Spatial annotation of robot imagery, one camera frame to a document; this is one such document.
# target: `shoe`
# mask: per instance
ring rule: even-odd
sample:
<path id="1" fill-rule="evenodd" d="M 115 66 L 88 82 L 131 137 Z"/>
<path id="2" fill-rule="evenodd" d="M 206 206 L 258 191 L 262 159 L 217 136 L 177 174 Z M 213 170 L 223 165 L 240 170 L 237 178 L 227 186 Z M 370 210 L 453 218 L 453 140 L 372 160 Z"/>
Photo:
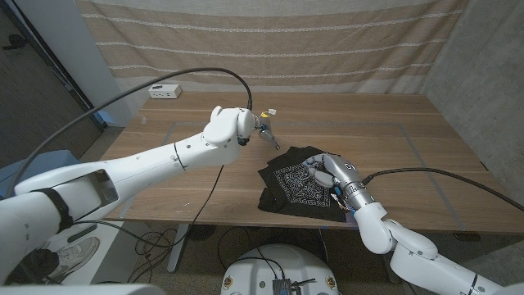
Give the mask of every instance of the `shoe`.
<path id="1" fill-rule="evenodd" d="M 93 257 L 100 245 L 100 240 L 95 237 L 86 238 L 84 241 L 60 250 L 58 267 L 48 276 L 53 282 L 61 283 L 70 273 L 84 266 Z"/>

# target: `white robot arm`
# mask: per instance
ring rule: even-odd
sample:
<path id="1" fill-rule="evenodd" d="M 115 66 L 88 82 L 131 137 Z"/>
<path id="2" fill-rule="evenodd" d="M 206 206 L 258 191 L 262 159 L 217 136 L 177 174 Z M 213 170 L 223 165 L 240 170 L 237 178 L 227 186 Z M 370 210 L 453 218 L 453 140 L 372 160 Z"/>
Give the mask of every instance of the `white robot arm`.
<path id="1" fill-rule="evenodd" d="M 142 190 L 204 166 L 238 159 L 255 129 L 265 138 L 268 123 L 246 108 L 216 107 L 204 131 L 136 155 L 66 166 L 16 186 L 16 196 L 0 202 L 0 283 L 22 258 L 47 240 L 78 233 Z"/>
<path id="2" fill-rule="evenodd" d="M 330 174 L 316 170 L 314 163 L 322 163 Z M 304 165 L 317 183 L 341 190 L 341 196 L 334 197 L 342 209 L 354 212 L 360 237 L 369 251 L 385 254 L 394 250 L 391 269 L 402 279 L 449 295 L 488 295 L 502 288 L 439 254 L 435 244 L 423 235 L 394 220 L 382 220 L 386 210 L 360 183 L 359 173 L 346 159 L 321 154 L 306 160 Z"/>

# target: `striped curtain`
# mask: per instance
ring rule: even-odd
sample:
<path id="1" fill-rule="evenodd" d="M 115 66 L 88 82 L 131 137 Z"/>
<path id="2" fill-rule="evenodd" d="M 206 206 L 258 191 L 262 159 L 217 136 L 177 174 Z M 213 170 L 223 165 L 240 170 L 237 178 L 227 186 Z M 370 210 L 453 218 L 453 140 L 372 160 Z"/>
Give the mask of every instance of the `striped curtain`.
<path id="1" fill-rule="evenodd" d="M 80 0 L 126 88 L 198 66 L 237 72 L 255 91 L 416 93 L 467 0 Z M 242 91 L 220 73 L 185 91 Z"/>

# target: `cable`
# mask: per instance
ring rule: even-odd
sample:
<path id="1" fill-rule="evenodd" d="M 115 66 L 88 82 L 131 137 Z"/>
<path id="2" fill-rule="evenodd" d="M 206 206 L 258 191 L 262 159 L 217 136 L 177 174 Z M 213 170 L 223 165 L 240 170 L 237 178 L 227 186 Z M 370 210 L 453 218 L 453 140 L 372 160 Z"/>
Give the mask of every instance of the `cable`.
<path id="1" fill-rule="evenodd" d="M 102 281 L 102 282 L 98 282 L 96 284 L 122 284 L 122 282 L 117 282 L 117 281 Z"/>
<path id="2" fill-rule="evenodd" d="M 246 91 L 247 91 L 247 108 L 249 110 L 251 110 L 253 108 L 253 102 L 252 102 L 252 98 L 251 98 L 251 91 L 249 89 L 249 86 L 247 86 L 246 81 L 244 81 L 244 79 L 242 79 L 239 75 L 235 74 L 234 72 L 232 72 L 230 70 L 226 70 L 226 69 L 223 69 L 223 68 L 215 68 L 215 67 L 193 68 L 193 69 L 187 69 L 187 70 L 179 70 L 179 71 L 176 71 L 176 72 L 173 72 L 173 73 L 169 73 L 167 75 L 163 75 L 163 76 L 161 76 L 159 78 L 152 79 L 152 80 L 150 80 L 150 81 L 148 81 L 148 82 L 146 82 L 144 84 L 140 84 L 139 86 L 133 87 L 133 88 L 127 90 L 127 91 L 122 92 L 121 94 L 118 94 L 118 95 L 114 96 L 113 98 L 109 99 L 107 102 L 104 102 L 103 104 L 101 104 L 98 107 L 95 107 L 95 108 L 93 108 L 93 109 L 91 109 L 89 111 L 86 111 L 84 114 L 78 116 L 76 119 L 72 120 L 67 125 L 65 125 L 64 127 L 60 128 L 57 132 L 55 132 L 53 135 L 49 136 L 46 140 L 44 140 L 43 143 L 41 143 L 37 148 L 34 149 L 34 151 L 32 151 L 30 153 L 29 156 L 27 156 L 27 158 L 25 158 L 25 160 L 22 163 L 22 165 L 20 166 L 20 168 L 18 168 L 18 171 L 16 172 L 15 176 L 11 180 L 11 183 L 9 184 L 9 187 L 8 187 L 7 193 L 6 193 L 6 198 L 12 196 L 16 184 L 18 184 L 18 182 L 20 181 L 20 178 L 22 177 L 24 172 L 27 170 L 27 167 L 29 167 L 29 164 L 31 164 L 31 162 L 38 155 L 38 153 L 43 148 L 45 148 L 55 137 L 57 137 L 60 134 L 63 134 L 69 128 L 71 128 L 72 126 L 74 126 L 75 124 L 80 122 L 81 120 L 83 120 L 86 117 L 94 114 L 97 111 L 100 111 L 104 107 L 107 107 L 107 106 L 111 105 L 113 102 L 117 102 L 120 99 L 125 98 L 126 96 L 130 95 L 131 93 L 135 93 L 138 90 L 143 89 L 143 88 L 145 88 L 145 87 L 147 87 L 147 86 L 149 86 L 151 84 L 154 84 L 154 83 L 157 83 L 157 82 L 160 82 L 162 80 L 165 80 L 165 79 L 168 79 L 168 78 L 171 78 L 171 77 L 175 77 L 175 76 L 178 76 L 178 75 L 183 75 L 183 74 L 187 74 L 187 73 L 203 72 L 203 71 L 219 71 L 219 72 L 230 74 L 231 76 L 237 78 L 242 83 L 242 85 L 244 85 L 244 87 L 246 88 Z"/>
<path id="3" fill-rule="evenodd" d="M 44 278 L 46 278 L 48 281 L 50 281 L 53 284 L 60 284 L 61 285 L 61 283 L 59 281 L 55 280 L 54 278 L 52 278 L 52 277 L 50 277 L 48 275 L 46 275 Z"/>
<path id="4" fill-rule="evenodd" d="M 171 250 L 174 246 L 176 246 L 176 245 L 178 245 L 179 243 L 181 243 L 181 242 L 182 242 L 182 241 L 183 241 L 183 240 L 184 240 L 184 239 L 185 239 L 185 238 L 186 238 L 186 237 L 191 233 L 191 229 L 192 229 L 193 225 L 195 224 L 195 222 L 197 221 L 198 216 L 201 214 L 202 210 L 204 210 L 204 207 L 206 206 L 207 202 L 210 200 L 211 195 L 213 195 L 213 192 L 215 191 L 216 185 L 217 185 L 217 183 L 219 182 L 219 179 L 220 179 L 220 176 L 222 175 L 222 171 L 223 171 L 223 170 L 224 170 L 224 165 L 222 165 L 222 166 L 220 167 L 220 171 L 219 171 L 218 175 L 216 176 L 215 183 L 213 184 L 213 187 L 211 188 L 211 191 L 210 191 L 209 196 L 207 196 L 206 201 L 204 202 L 204 204 L 202 205 L 202 207 L 200 208 L 200 210 L 197 212 L 197 214 L 196 214 L 195 218 L 193 219 L 193 221 L 191 222 L 191 224 L 188 226 L 188 228 L 187 228 L 187 232 L 184 234 L 184 236 L 182 236 L 178 241 L 176 241 L 176 242 L 174 242 L 174 243 L 170 243 L 169 240 L 167 240 L 167 238 L 165 238 L 165 237 L 163 236 L 167 231 L 169 231 L 169 230 L 174 230 L 174 229 L 167 229 L 167 230 L 165 230 L 163 233 L 159 233 L 159 232 L 149 232 L 149 233 L 146 233 L 146 234 L 151 234 L 151 233 L 153 233 L 153 234 L 159 234 L 159 235 L 160 235 L 159 239 L 157 239 L 157 241 L 153 243 L 153 242 L 150 242 L 149 240 L 143 238 L 143 236 L 146 235 L 146 234 L 143 234 L 142 237 L 139 237 L 139 236 L 137 236 L 136 234 L 131 233 L 131 232 L 128 231 L 127 229 L 124 229 L 124 228 L 122 228 L 122 227 L 120 227 L 120 226 L 118 226 L 118 225 L 113 225 L 112 223 L 105 222 L 105 221 L 102 221 L 102 220 L 83 220 L 83 221 L 76 221 L 76 222 L 74 222 L 74 225 L 79 225 L 79 224 L 88 224 L 88 223 L 96 223 L 96 224 L 100 224 L 100 225 L 107 225 L 107 226 L 110 226 L 110 227 L 112 227 L 112 228 L 116 228 L 116 229 L 118 229 L 118 230 L 123 231 L 124 233 L 126 233 L 126 234 L 128 234 L 128 235 L 134 237 L 135 239 L 137 239 L 139 242 L 143 242 L 144 244 L 147 244 L 147 245 L 152 245 L 152 246 L 153 246 L 152 248 L 154 248 L 154 247 L 162 247 L 162 248 L 166 248 L 165 251 L 163 251 L 160 255 L 158 255 L 158 256 L 156 256 L 156 257 L 154 257 L 154 258 L 152 258 L 152 259 L 150 260 L 149 263 L 151 263 L 151 261 L 155 261 L 156 259 L 159 259 L 159 258 L 160 258 L 160 260 L 158 260 L 158 261 L 155 262 L 154 264 L 150 264 L 150 266 L 149 266 L 148 268 L 146 268 L 143 272 L 141 272 L 141 273 L 140 273 L 140 274 L 139 274 L 139 275 L 134 279 L 134 281 L 133 281 L 133 283 L 134 283 L 134 282 L 136 282 L 136 281 L 137 281 L 137 280 L 138 280 L 142 275 L 144 275 L 144 274 L 147 273 L 148 271 L 150 271 L 150 273 L 152 274 L 152 270 L 153 270 L 155 267 L 159 266 L 160 263 L 162 263 L 162 261 L 165 260 L 165 258 L 169 255 L 170 250 Z M 160 244 L 158 244 L 160 238 L 165 238 L 165 239 L 168 241 L 168 244 L 167 244 L 167 245 L 160 245 Z M 145 253 L 145 254 L 149 254 L 149 252 L 152 250 L 152 248 L 149 249 L 149 250 L 147 250 L 147 251 L 144 251 L 143 253 Z M 137 250 L 137 244 L 135 244 L 135 252 L 138 252 L 138 250 Z M 133 273 L 129 276 L 128 282 L 131 280 L 131 277 L 136 273 L 136 271 L 139 270 L 139 269 L 140 269 L 141 267 L 143 267 L 143 266 L 144 266 L 144 264 L 140 265 L 136 270 L 133 271 Z"/>
<path id="5" fill-rule="evenodd" d="M 448 171 L 435 169 L 435 168 L 414 167 L 414 168 L 399 168 L 399 169 L 390 169 L 390 170 L 378 171 L 378 172 L 373 173 L 373 174 L 367 176 L 366 178 L 364 178 L 361 183 L 363 185 L 366 185 L 373 178 L 375 178 L 376 176 L 386 175 L 386 174 L 391 174 L 391 173 L 400 173 L 400 172 L 432 172 L 432 173 L 438 173 L 438 174 L 446 175 L 446 176 L 449 176 L 449 177 L 452 177 L 452 178 L 455 178 L 455 179 L 458 179 L 458 180 L 462 180 L 463 182 L 466 182 L 466 183 L 472 184 L 472 185 L 474 185 L 474 186 L 476 186 L 478 188 L 484 189 L 488 193 L 492 193 L 496 197 L 499 197 L 500 199 L 502 199 L 502 200 L 510 203 L 511 205 L 515 206 L 517 209 L 519 209 L 521 211 L 524 211 L 524 206 L 523 205 L 515 202 L 514 200 L 510 199 L 509 197 L 504 196 L 502 193 L 499 193 L 496 190 L 485 186 L 484 184 L 479 184 L 477 181 L 474 181 L 474 180 L 471 180 L 471 179 L 467 179 L 467 178 L 465 178 L 463 176 L 456 175 L 455 173 L 451 173 L 451 172 L 448 172 Z"/>
<path id="6" fill-rule="evenodd" d="M 155 247 L 158 246 L 158 242 L 159 242 L 160 240 L 164 240 L 164 241 L 167 242 L 167 244 L 171 244 L 171 242 L 170 242 L 170 241 L 165 237 L 166 233 L 169 232 L 170 230 L 174 230 L 174 231 L 176 232 L 176 229 L 166 229 L 165 231 L 163 231 L 163 232 L 161 232 L 161 233 L 160 233 L 160 232 L 148 232 L 148 233 L 143 234 L 141 238 L 144 238 L 144 236 L 146 236 L 146 235 L 149 236 L 149 235 L 151 235 L 151 234 L 157 234 L 157 235 L 158 235 L 158 237 L 157 237 L 157 239 L 156 239 L 156 241 L 155 241 L 155 244 L 152 245 L 148 250 L 146 250 L 148 244 L 145 244 L 145 243 L 144 243 L 144 245 L 142 246 L 142 250 L 143 250 L 143 251 L 140 252 L 140 251 L 137 249 L 137 247 L 138 247 L 138 244 L 139 244 L 141 241 L 140 241 L 140 240 L 137 241 L 137 243 L 135 244 L 135 247 L 134 247 L 134 251 L 135 251 L 135 253 L 137 253 L 138 255 L 140 255 L 140 256 L 144 256 L 144 257 L 146 258 L 147 262 L 142 263 L 142 264 L 139 265 L 135 270 L 133 270 L 133 272 L 131 273 L 131 275 L 128 277 L 128 280 L 127 280 L 128 283 L 129 283 L 129 281 L 131 280 L 131 278 L 133 277 L 133 275 L 134 275 L 138 270 L 140 270 L 142 267 L 144 267 L 144 266 L 147 265 L 147 264 L 149 265 L 149 268 L 146 269 L 146 272 L 149 270 L 149 272 L 150 272 L 150 275 L 149 275 L 149 282 L 151 282 L 151 278 L 152 278 L 152 276 L 153 276 L 153 272 L 152 272 L 152 271 L 153 271 L 153 268 L 154 268 L 153 265 L 152 265 L 152 262 L 155 261 L 156 259 L 158 259 L 160 256 L 162 256 L 162 255 L 165 254 L 166 252 L 168 252 L 169 249 L 163 251 L 162 254 L 160 254 L 159 256 L 156 256 L 156 257 L 154 257 L 154 258 L 152 258 L 152 259 L 149 259 L 149 257 L 151 256 L 150 252 L 151 252 Z M 135 278 L 135 281 L 136 281 L 138 278 L 140 278 L 140 276 L 143 275 L 143 274 L 145 274 L 145 272 L 142 272 L 139 276 L 137 276 L 137 278 Z"/>
<path id="7" fill-rule="evenodd" d="M 274 275 L 275 275 L 275 279 L 278 279 L 278 277 L 277 277 L 277 272 L 276 272 L 276 271 L 273 269 L 273 267 L 269 264 L 269 261 L 264 257 L 264 255 L 262 255 L 262 251 L 260 250 L 260 248 L 257 247 L 256 250 L 259 252 L 260 257 L 264 258 L 265 263 L 268 264 L 269 268 L 270 268 L 271 271 L 274 273 Z"/>
<path id="8" fill-rule="evenodd" d="M 413 288 L 413 286 L 411 285 L 411 283 L 408 282 L 408 281 L 405 281 L 405 282 L 408 283 L 408 286 L 409 286 L 409 288 L 411 289 L 411 291 L 413 292 L 413 294 L 414 294 L 414 295 L 417 295 L 417 293 L 415 292 L 415 289 Z"/>
<path id="9" fill-rule="evenodd" d="M 273 262 L 274 264 L 276 264 L 279 268 L 280 268 L 280 271 L 282 272 L 282 279 L 286 279 L 286 275 L 284 274 L 284 269 L 278 264 L 278 262 L 274 261 L 273 259 L 269 259 L 269 258 L 262 258 L 262 257 L 242 257 L 242 258 L 238 258 L 236 259 L 235 261 L 233 261 L 229 266 L 232 266 L 233 264 L 235 264 L 236 262 L 239 262 L 239 261 L 243 261 L 243 260 L 247 260 L 247 259 L 257 259 L 257 260 L 263 260 L 263 261 L 271 261 Z"/>
<path id="10" fill-rule="evenodd" d="M 202 207 L 200 208 L 200 210 L 198 211 L 198 213 L 196 214 L 195 218 L 193 219 L 193 221 L 191 222 L 191 224 L 189 225 L 188 229 L 187 229 L 187 232 L 184 234 L 184 236 L 182 236 L 177 242 L 174 242 L 170 245 L 158 245 L 157 243 L 152 243 L 152 242 L 149 242 L 147 241 L 146 239 L 142 238 L 142 237 L 138 237 L 136 234 L 133 234 L 131 233 L 130 231 L 128 231 L 127 229 L 124 229 L 118 225 L 113 225 L 112 223 L 109 223 L 109 222 L 105 222 L 105 221 L 102 221 L 102 220 L 82 220 L 82 221 L 76 221 L 73 223 L 73 225 L 80 225 L 80 224 L 92 224 L 92 223 L 96 223 L 96 224 L 100 224 L 100 225 L 107 225 L 107 226 L 110 226 L 110 227 L 113 227 L 113 228 L 116 228 L 118 230 L 121 230 L 123 231 L 124 233 L 132 236 L 133 238 L 139 240 L 139 241 L 142 241 L 146 244 L 149 244 L 149 245 L 153 245 L 153 246 L 156 246 L 156 247 L 165 247 L 165 248 L 172 248 L 176 245 L 178 245 L 180 242 L 182 242 L 188 235 L 189 235 L 189 232 L 191 231 L 191 228 L 193 227 L 193 225 L 195 224 L 195 221 L 197 221 L 197 218 L 198 216 L 200 215 L 200 213 L 202 212 L 202 210 L 204 210 L 204 207 L 206 206 L 207 202 L 210 200 L 211 198 L 211 195 L 213 194 L 215 188 L 216 188 L 216 184 L 219 182 L 219 178 L 220 178 L 220 175 L 222 174 L 222 170 L 224 169 L 224 165 L 222 165 L 222 167 L 220 167 L 220 171 L 219 171 L 219 174 L 217 175 L 216 177 L 216 180 L 215 180 L 215 184 L 213 184 L 213 188 L 211 189 L 211 192 L 210 192 L 210 195 L 207 197 L 206 201 L 204 202 L 204 205 L 202 205 Z"/>
<path id="11" fill-rule="evenodd" d="M 251 247 L 255 247 L 255 245 L 253 244 L 253 242 L 251 241 L 251 237 L 249 235 L 249 232 L 247 232 L 247 229 L 245 227 L 241 227 L 241 226 L 235 226 L 235 227 L 232 227 L 231 229 L 228 229 L 225 233 L 222 234 L 222 236 L 220 237 L 219 239 L 219 242 L 216 246 L 216 252 L 217 252 L 217 257 L 219 258 L 219 261 L 220 261 L 220 265 L 222 265 L 222 267 L 226 270 L 227 267 L 226 265 L 224 264 L 224 262 L 222 261 L 222 257 L 220 256 L 220 244 L 222 243 L 222 239 L 226 236 L 226 234 L 228 234 L 230 231 L 234 230 L 234 229 L 243 229 L 244 232 L 246 233 L 246 236 L 247 236 L 247 240 L 249 241 L 249 244 L 251 245 Z M 266 257 L 264 257 L 264 255 L 262 254 L 262 251 L 260 250 L 259 247 L 256 247 L 256 250 L 258 251 L 258 253 L 260 254 L 261 258 L 260 259 L 263 259 L 265 260 L 265 262 L 268 264 L 269 268 L 271 269 L 271 271 L 273 272 L 274 276 L 275 276 L 275 279 L 278 279 L 277 277 L 277 272 L 275 271 L 275 269 L 269 264 L 269 261 L 271 261 L 271 259 L 267 259 Z M 280 270 L 282 272 L 282 278 L 285 279 L 286 276 L 284 274 L 284 270 L 282 267 L 280 267 Z"/>

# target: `white device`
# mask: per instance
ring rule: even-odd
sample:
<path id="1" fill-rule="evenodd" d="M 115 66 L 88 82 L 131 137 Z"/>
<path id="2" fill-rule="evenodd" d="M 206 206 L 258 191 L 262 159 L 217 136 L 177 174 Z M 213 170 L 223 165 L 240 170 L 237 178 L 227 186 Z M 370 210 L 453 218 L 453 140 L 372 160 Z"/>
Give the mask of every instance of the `white device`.
<path id="1" fill-rule="evenodd" d="M 16 186 L 15 197 L 0 202 L 0 282 L 5 282 L 25 255 L 47 240 L 70 236 L 83 229 L 82 225 L 72 225 L 73 221 L 100 220 L 136 193 L 186 170 L 234 162 L 238 159 L 240 146 L 246 145 L 255 129 L 260 130 L 261 138 L 278 148 L 274 136 L 271 133 L 268 136 L 271 130 L 268 120 L 259 120 L 248 109 L 216 107 L 204 131 L 190 138 L 129 157 L 58 168 L 23 181 Z M 317 171 L 310 166 L 313 162 L 321 162 L 331 174 Z M 337 186 L 345 192 L 341 197 L 344 204 L 339 205 L 355 211 L 361 238 L 370 251 L 395 250 L 391 268 L 401 278 L 440 294 L 504 295 L 505 289 L 498 284 L 438 254 L 436 246 L 426 237 L 393 220 L 383 221 L 386 210 L 373 200 L 360 183 L 355 167 L 346 159 L 322 154 L 310 158 L 304 165 L 319 184 Z M 290 247 L 284 250 L 282 247 L 268 248 L 266 254 L 278 257 L 272 252 L 289 249 L 292 250 Z M 296 269 L 299 261 L 285 262 L 285 265 Z M 290 272 L 289 279 L 304 278 L 300 274 L 309 271 L 307 263 L 302 265 L 304 269 Z M 258 284 L 257 277 L 252 278 L 250 290 L 256 289 Z M 507 294 L 515 290 L 522 293 L 524 285 L 518 286 L 508 288 Z M 102 290 L 99 286 L 81 288 L 92 293 Z M 81 293 L 77 289 L 78 286 L 61 286 L 61 292 Z M 10 287 L 0 288 L 0 293 L 29 293 L 31 290 L 32 287 Z M 149 293 L 146 287 L 125 284 L 107 286 L 104 290 L 120 294 Z M 39 288 L 38 292 L 57 293 L 56 287 Z"/>
<path id="2" fill-rule="evenodd" d="M 339 294 L 333 272 L 323 261 L 306 250 L 284 244 L 264 245 L 247 252 L 239 259 L 262 258 L 259 251 L 264 258 L 277 261 L 284 272 L 271 261 L 246 259 L 235 262 L 226 270 L 221 295 Z M 275 280 L 273 270 L 277 273 L 278 280 Z"/>
<path id="3" fill-rule="evenodd" d="M 182 89 L 178 84 L 153 84 L 147 91 L 151 98 L 178 98 Z"/>

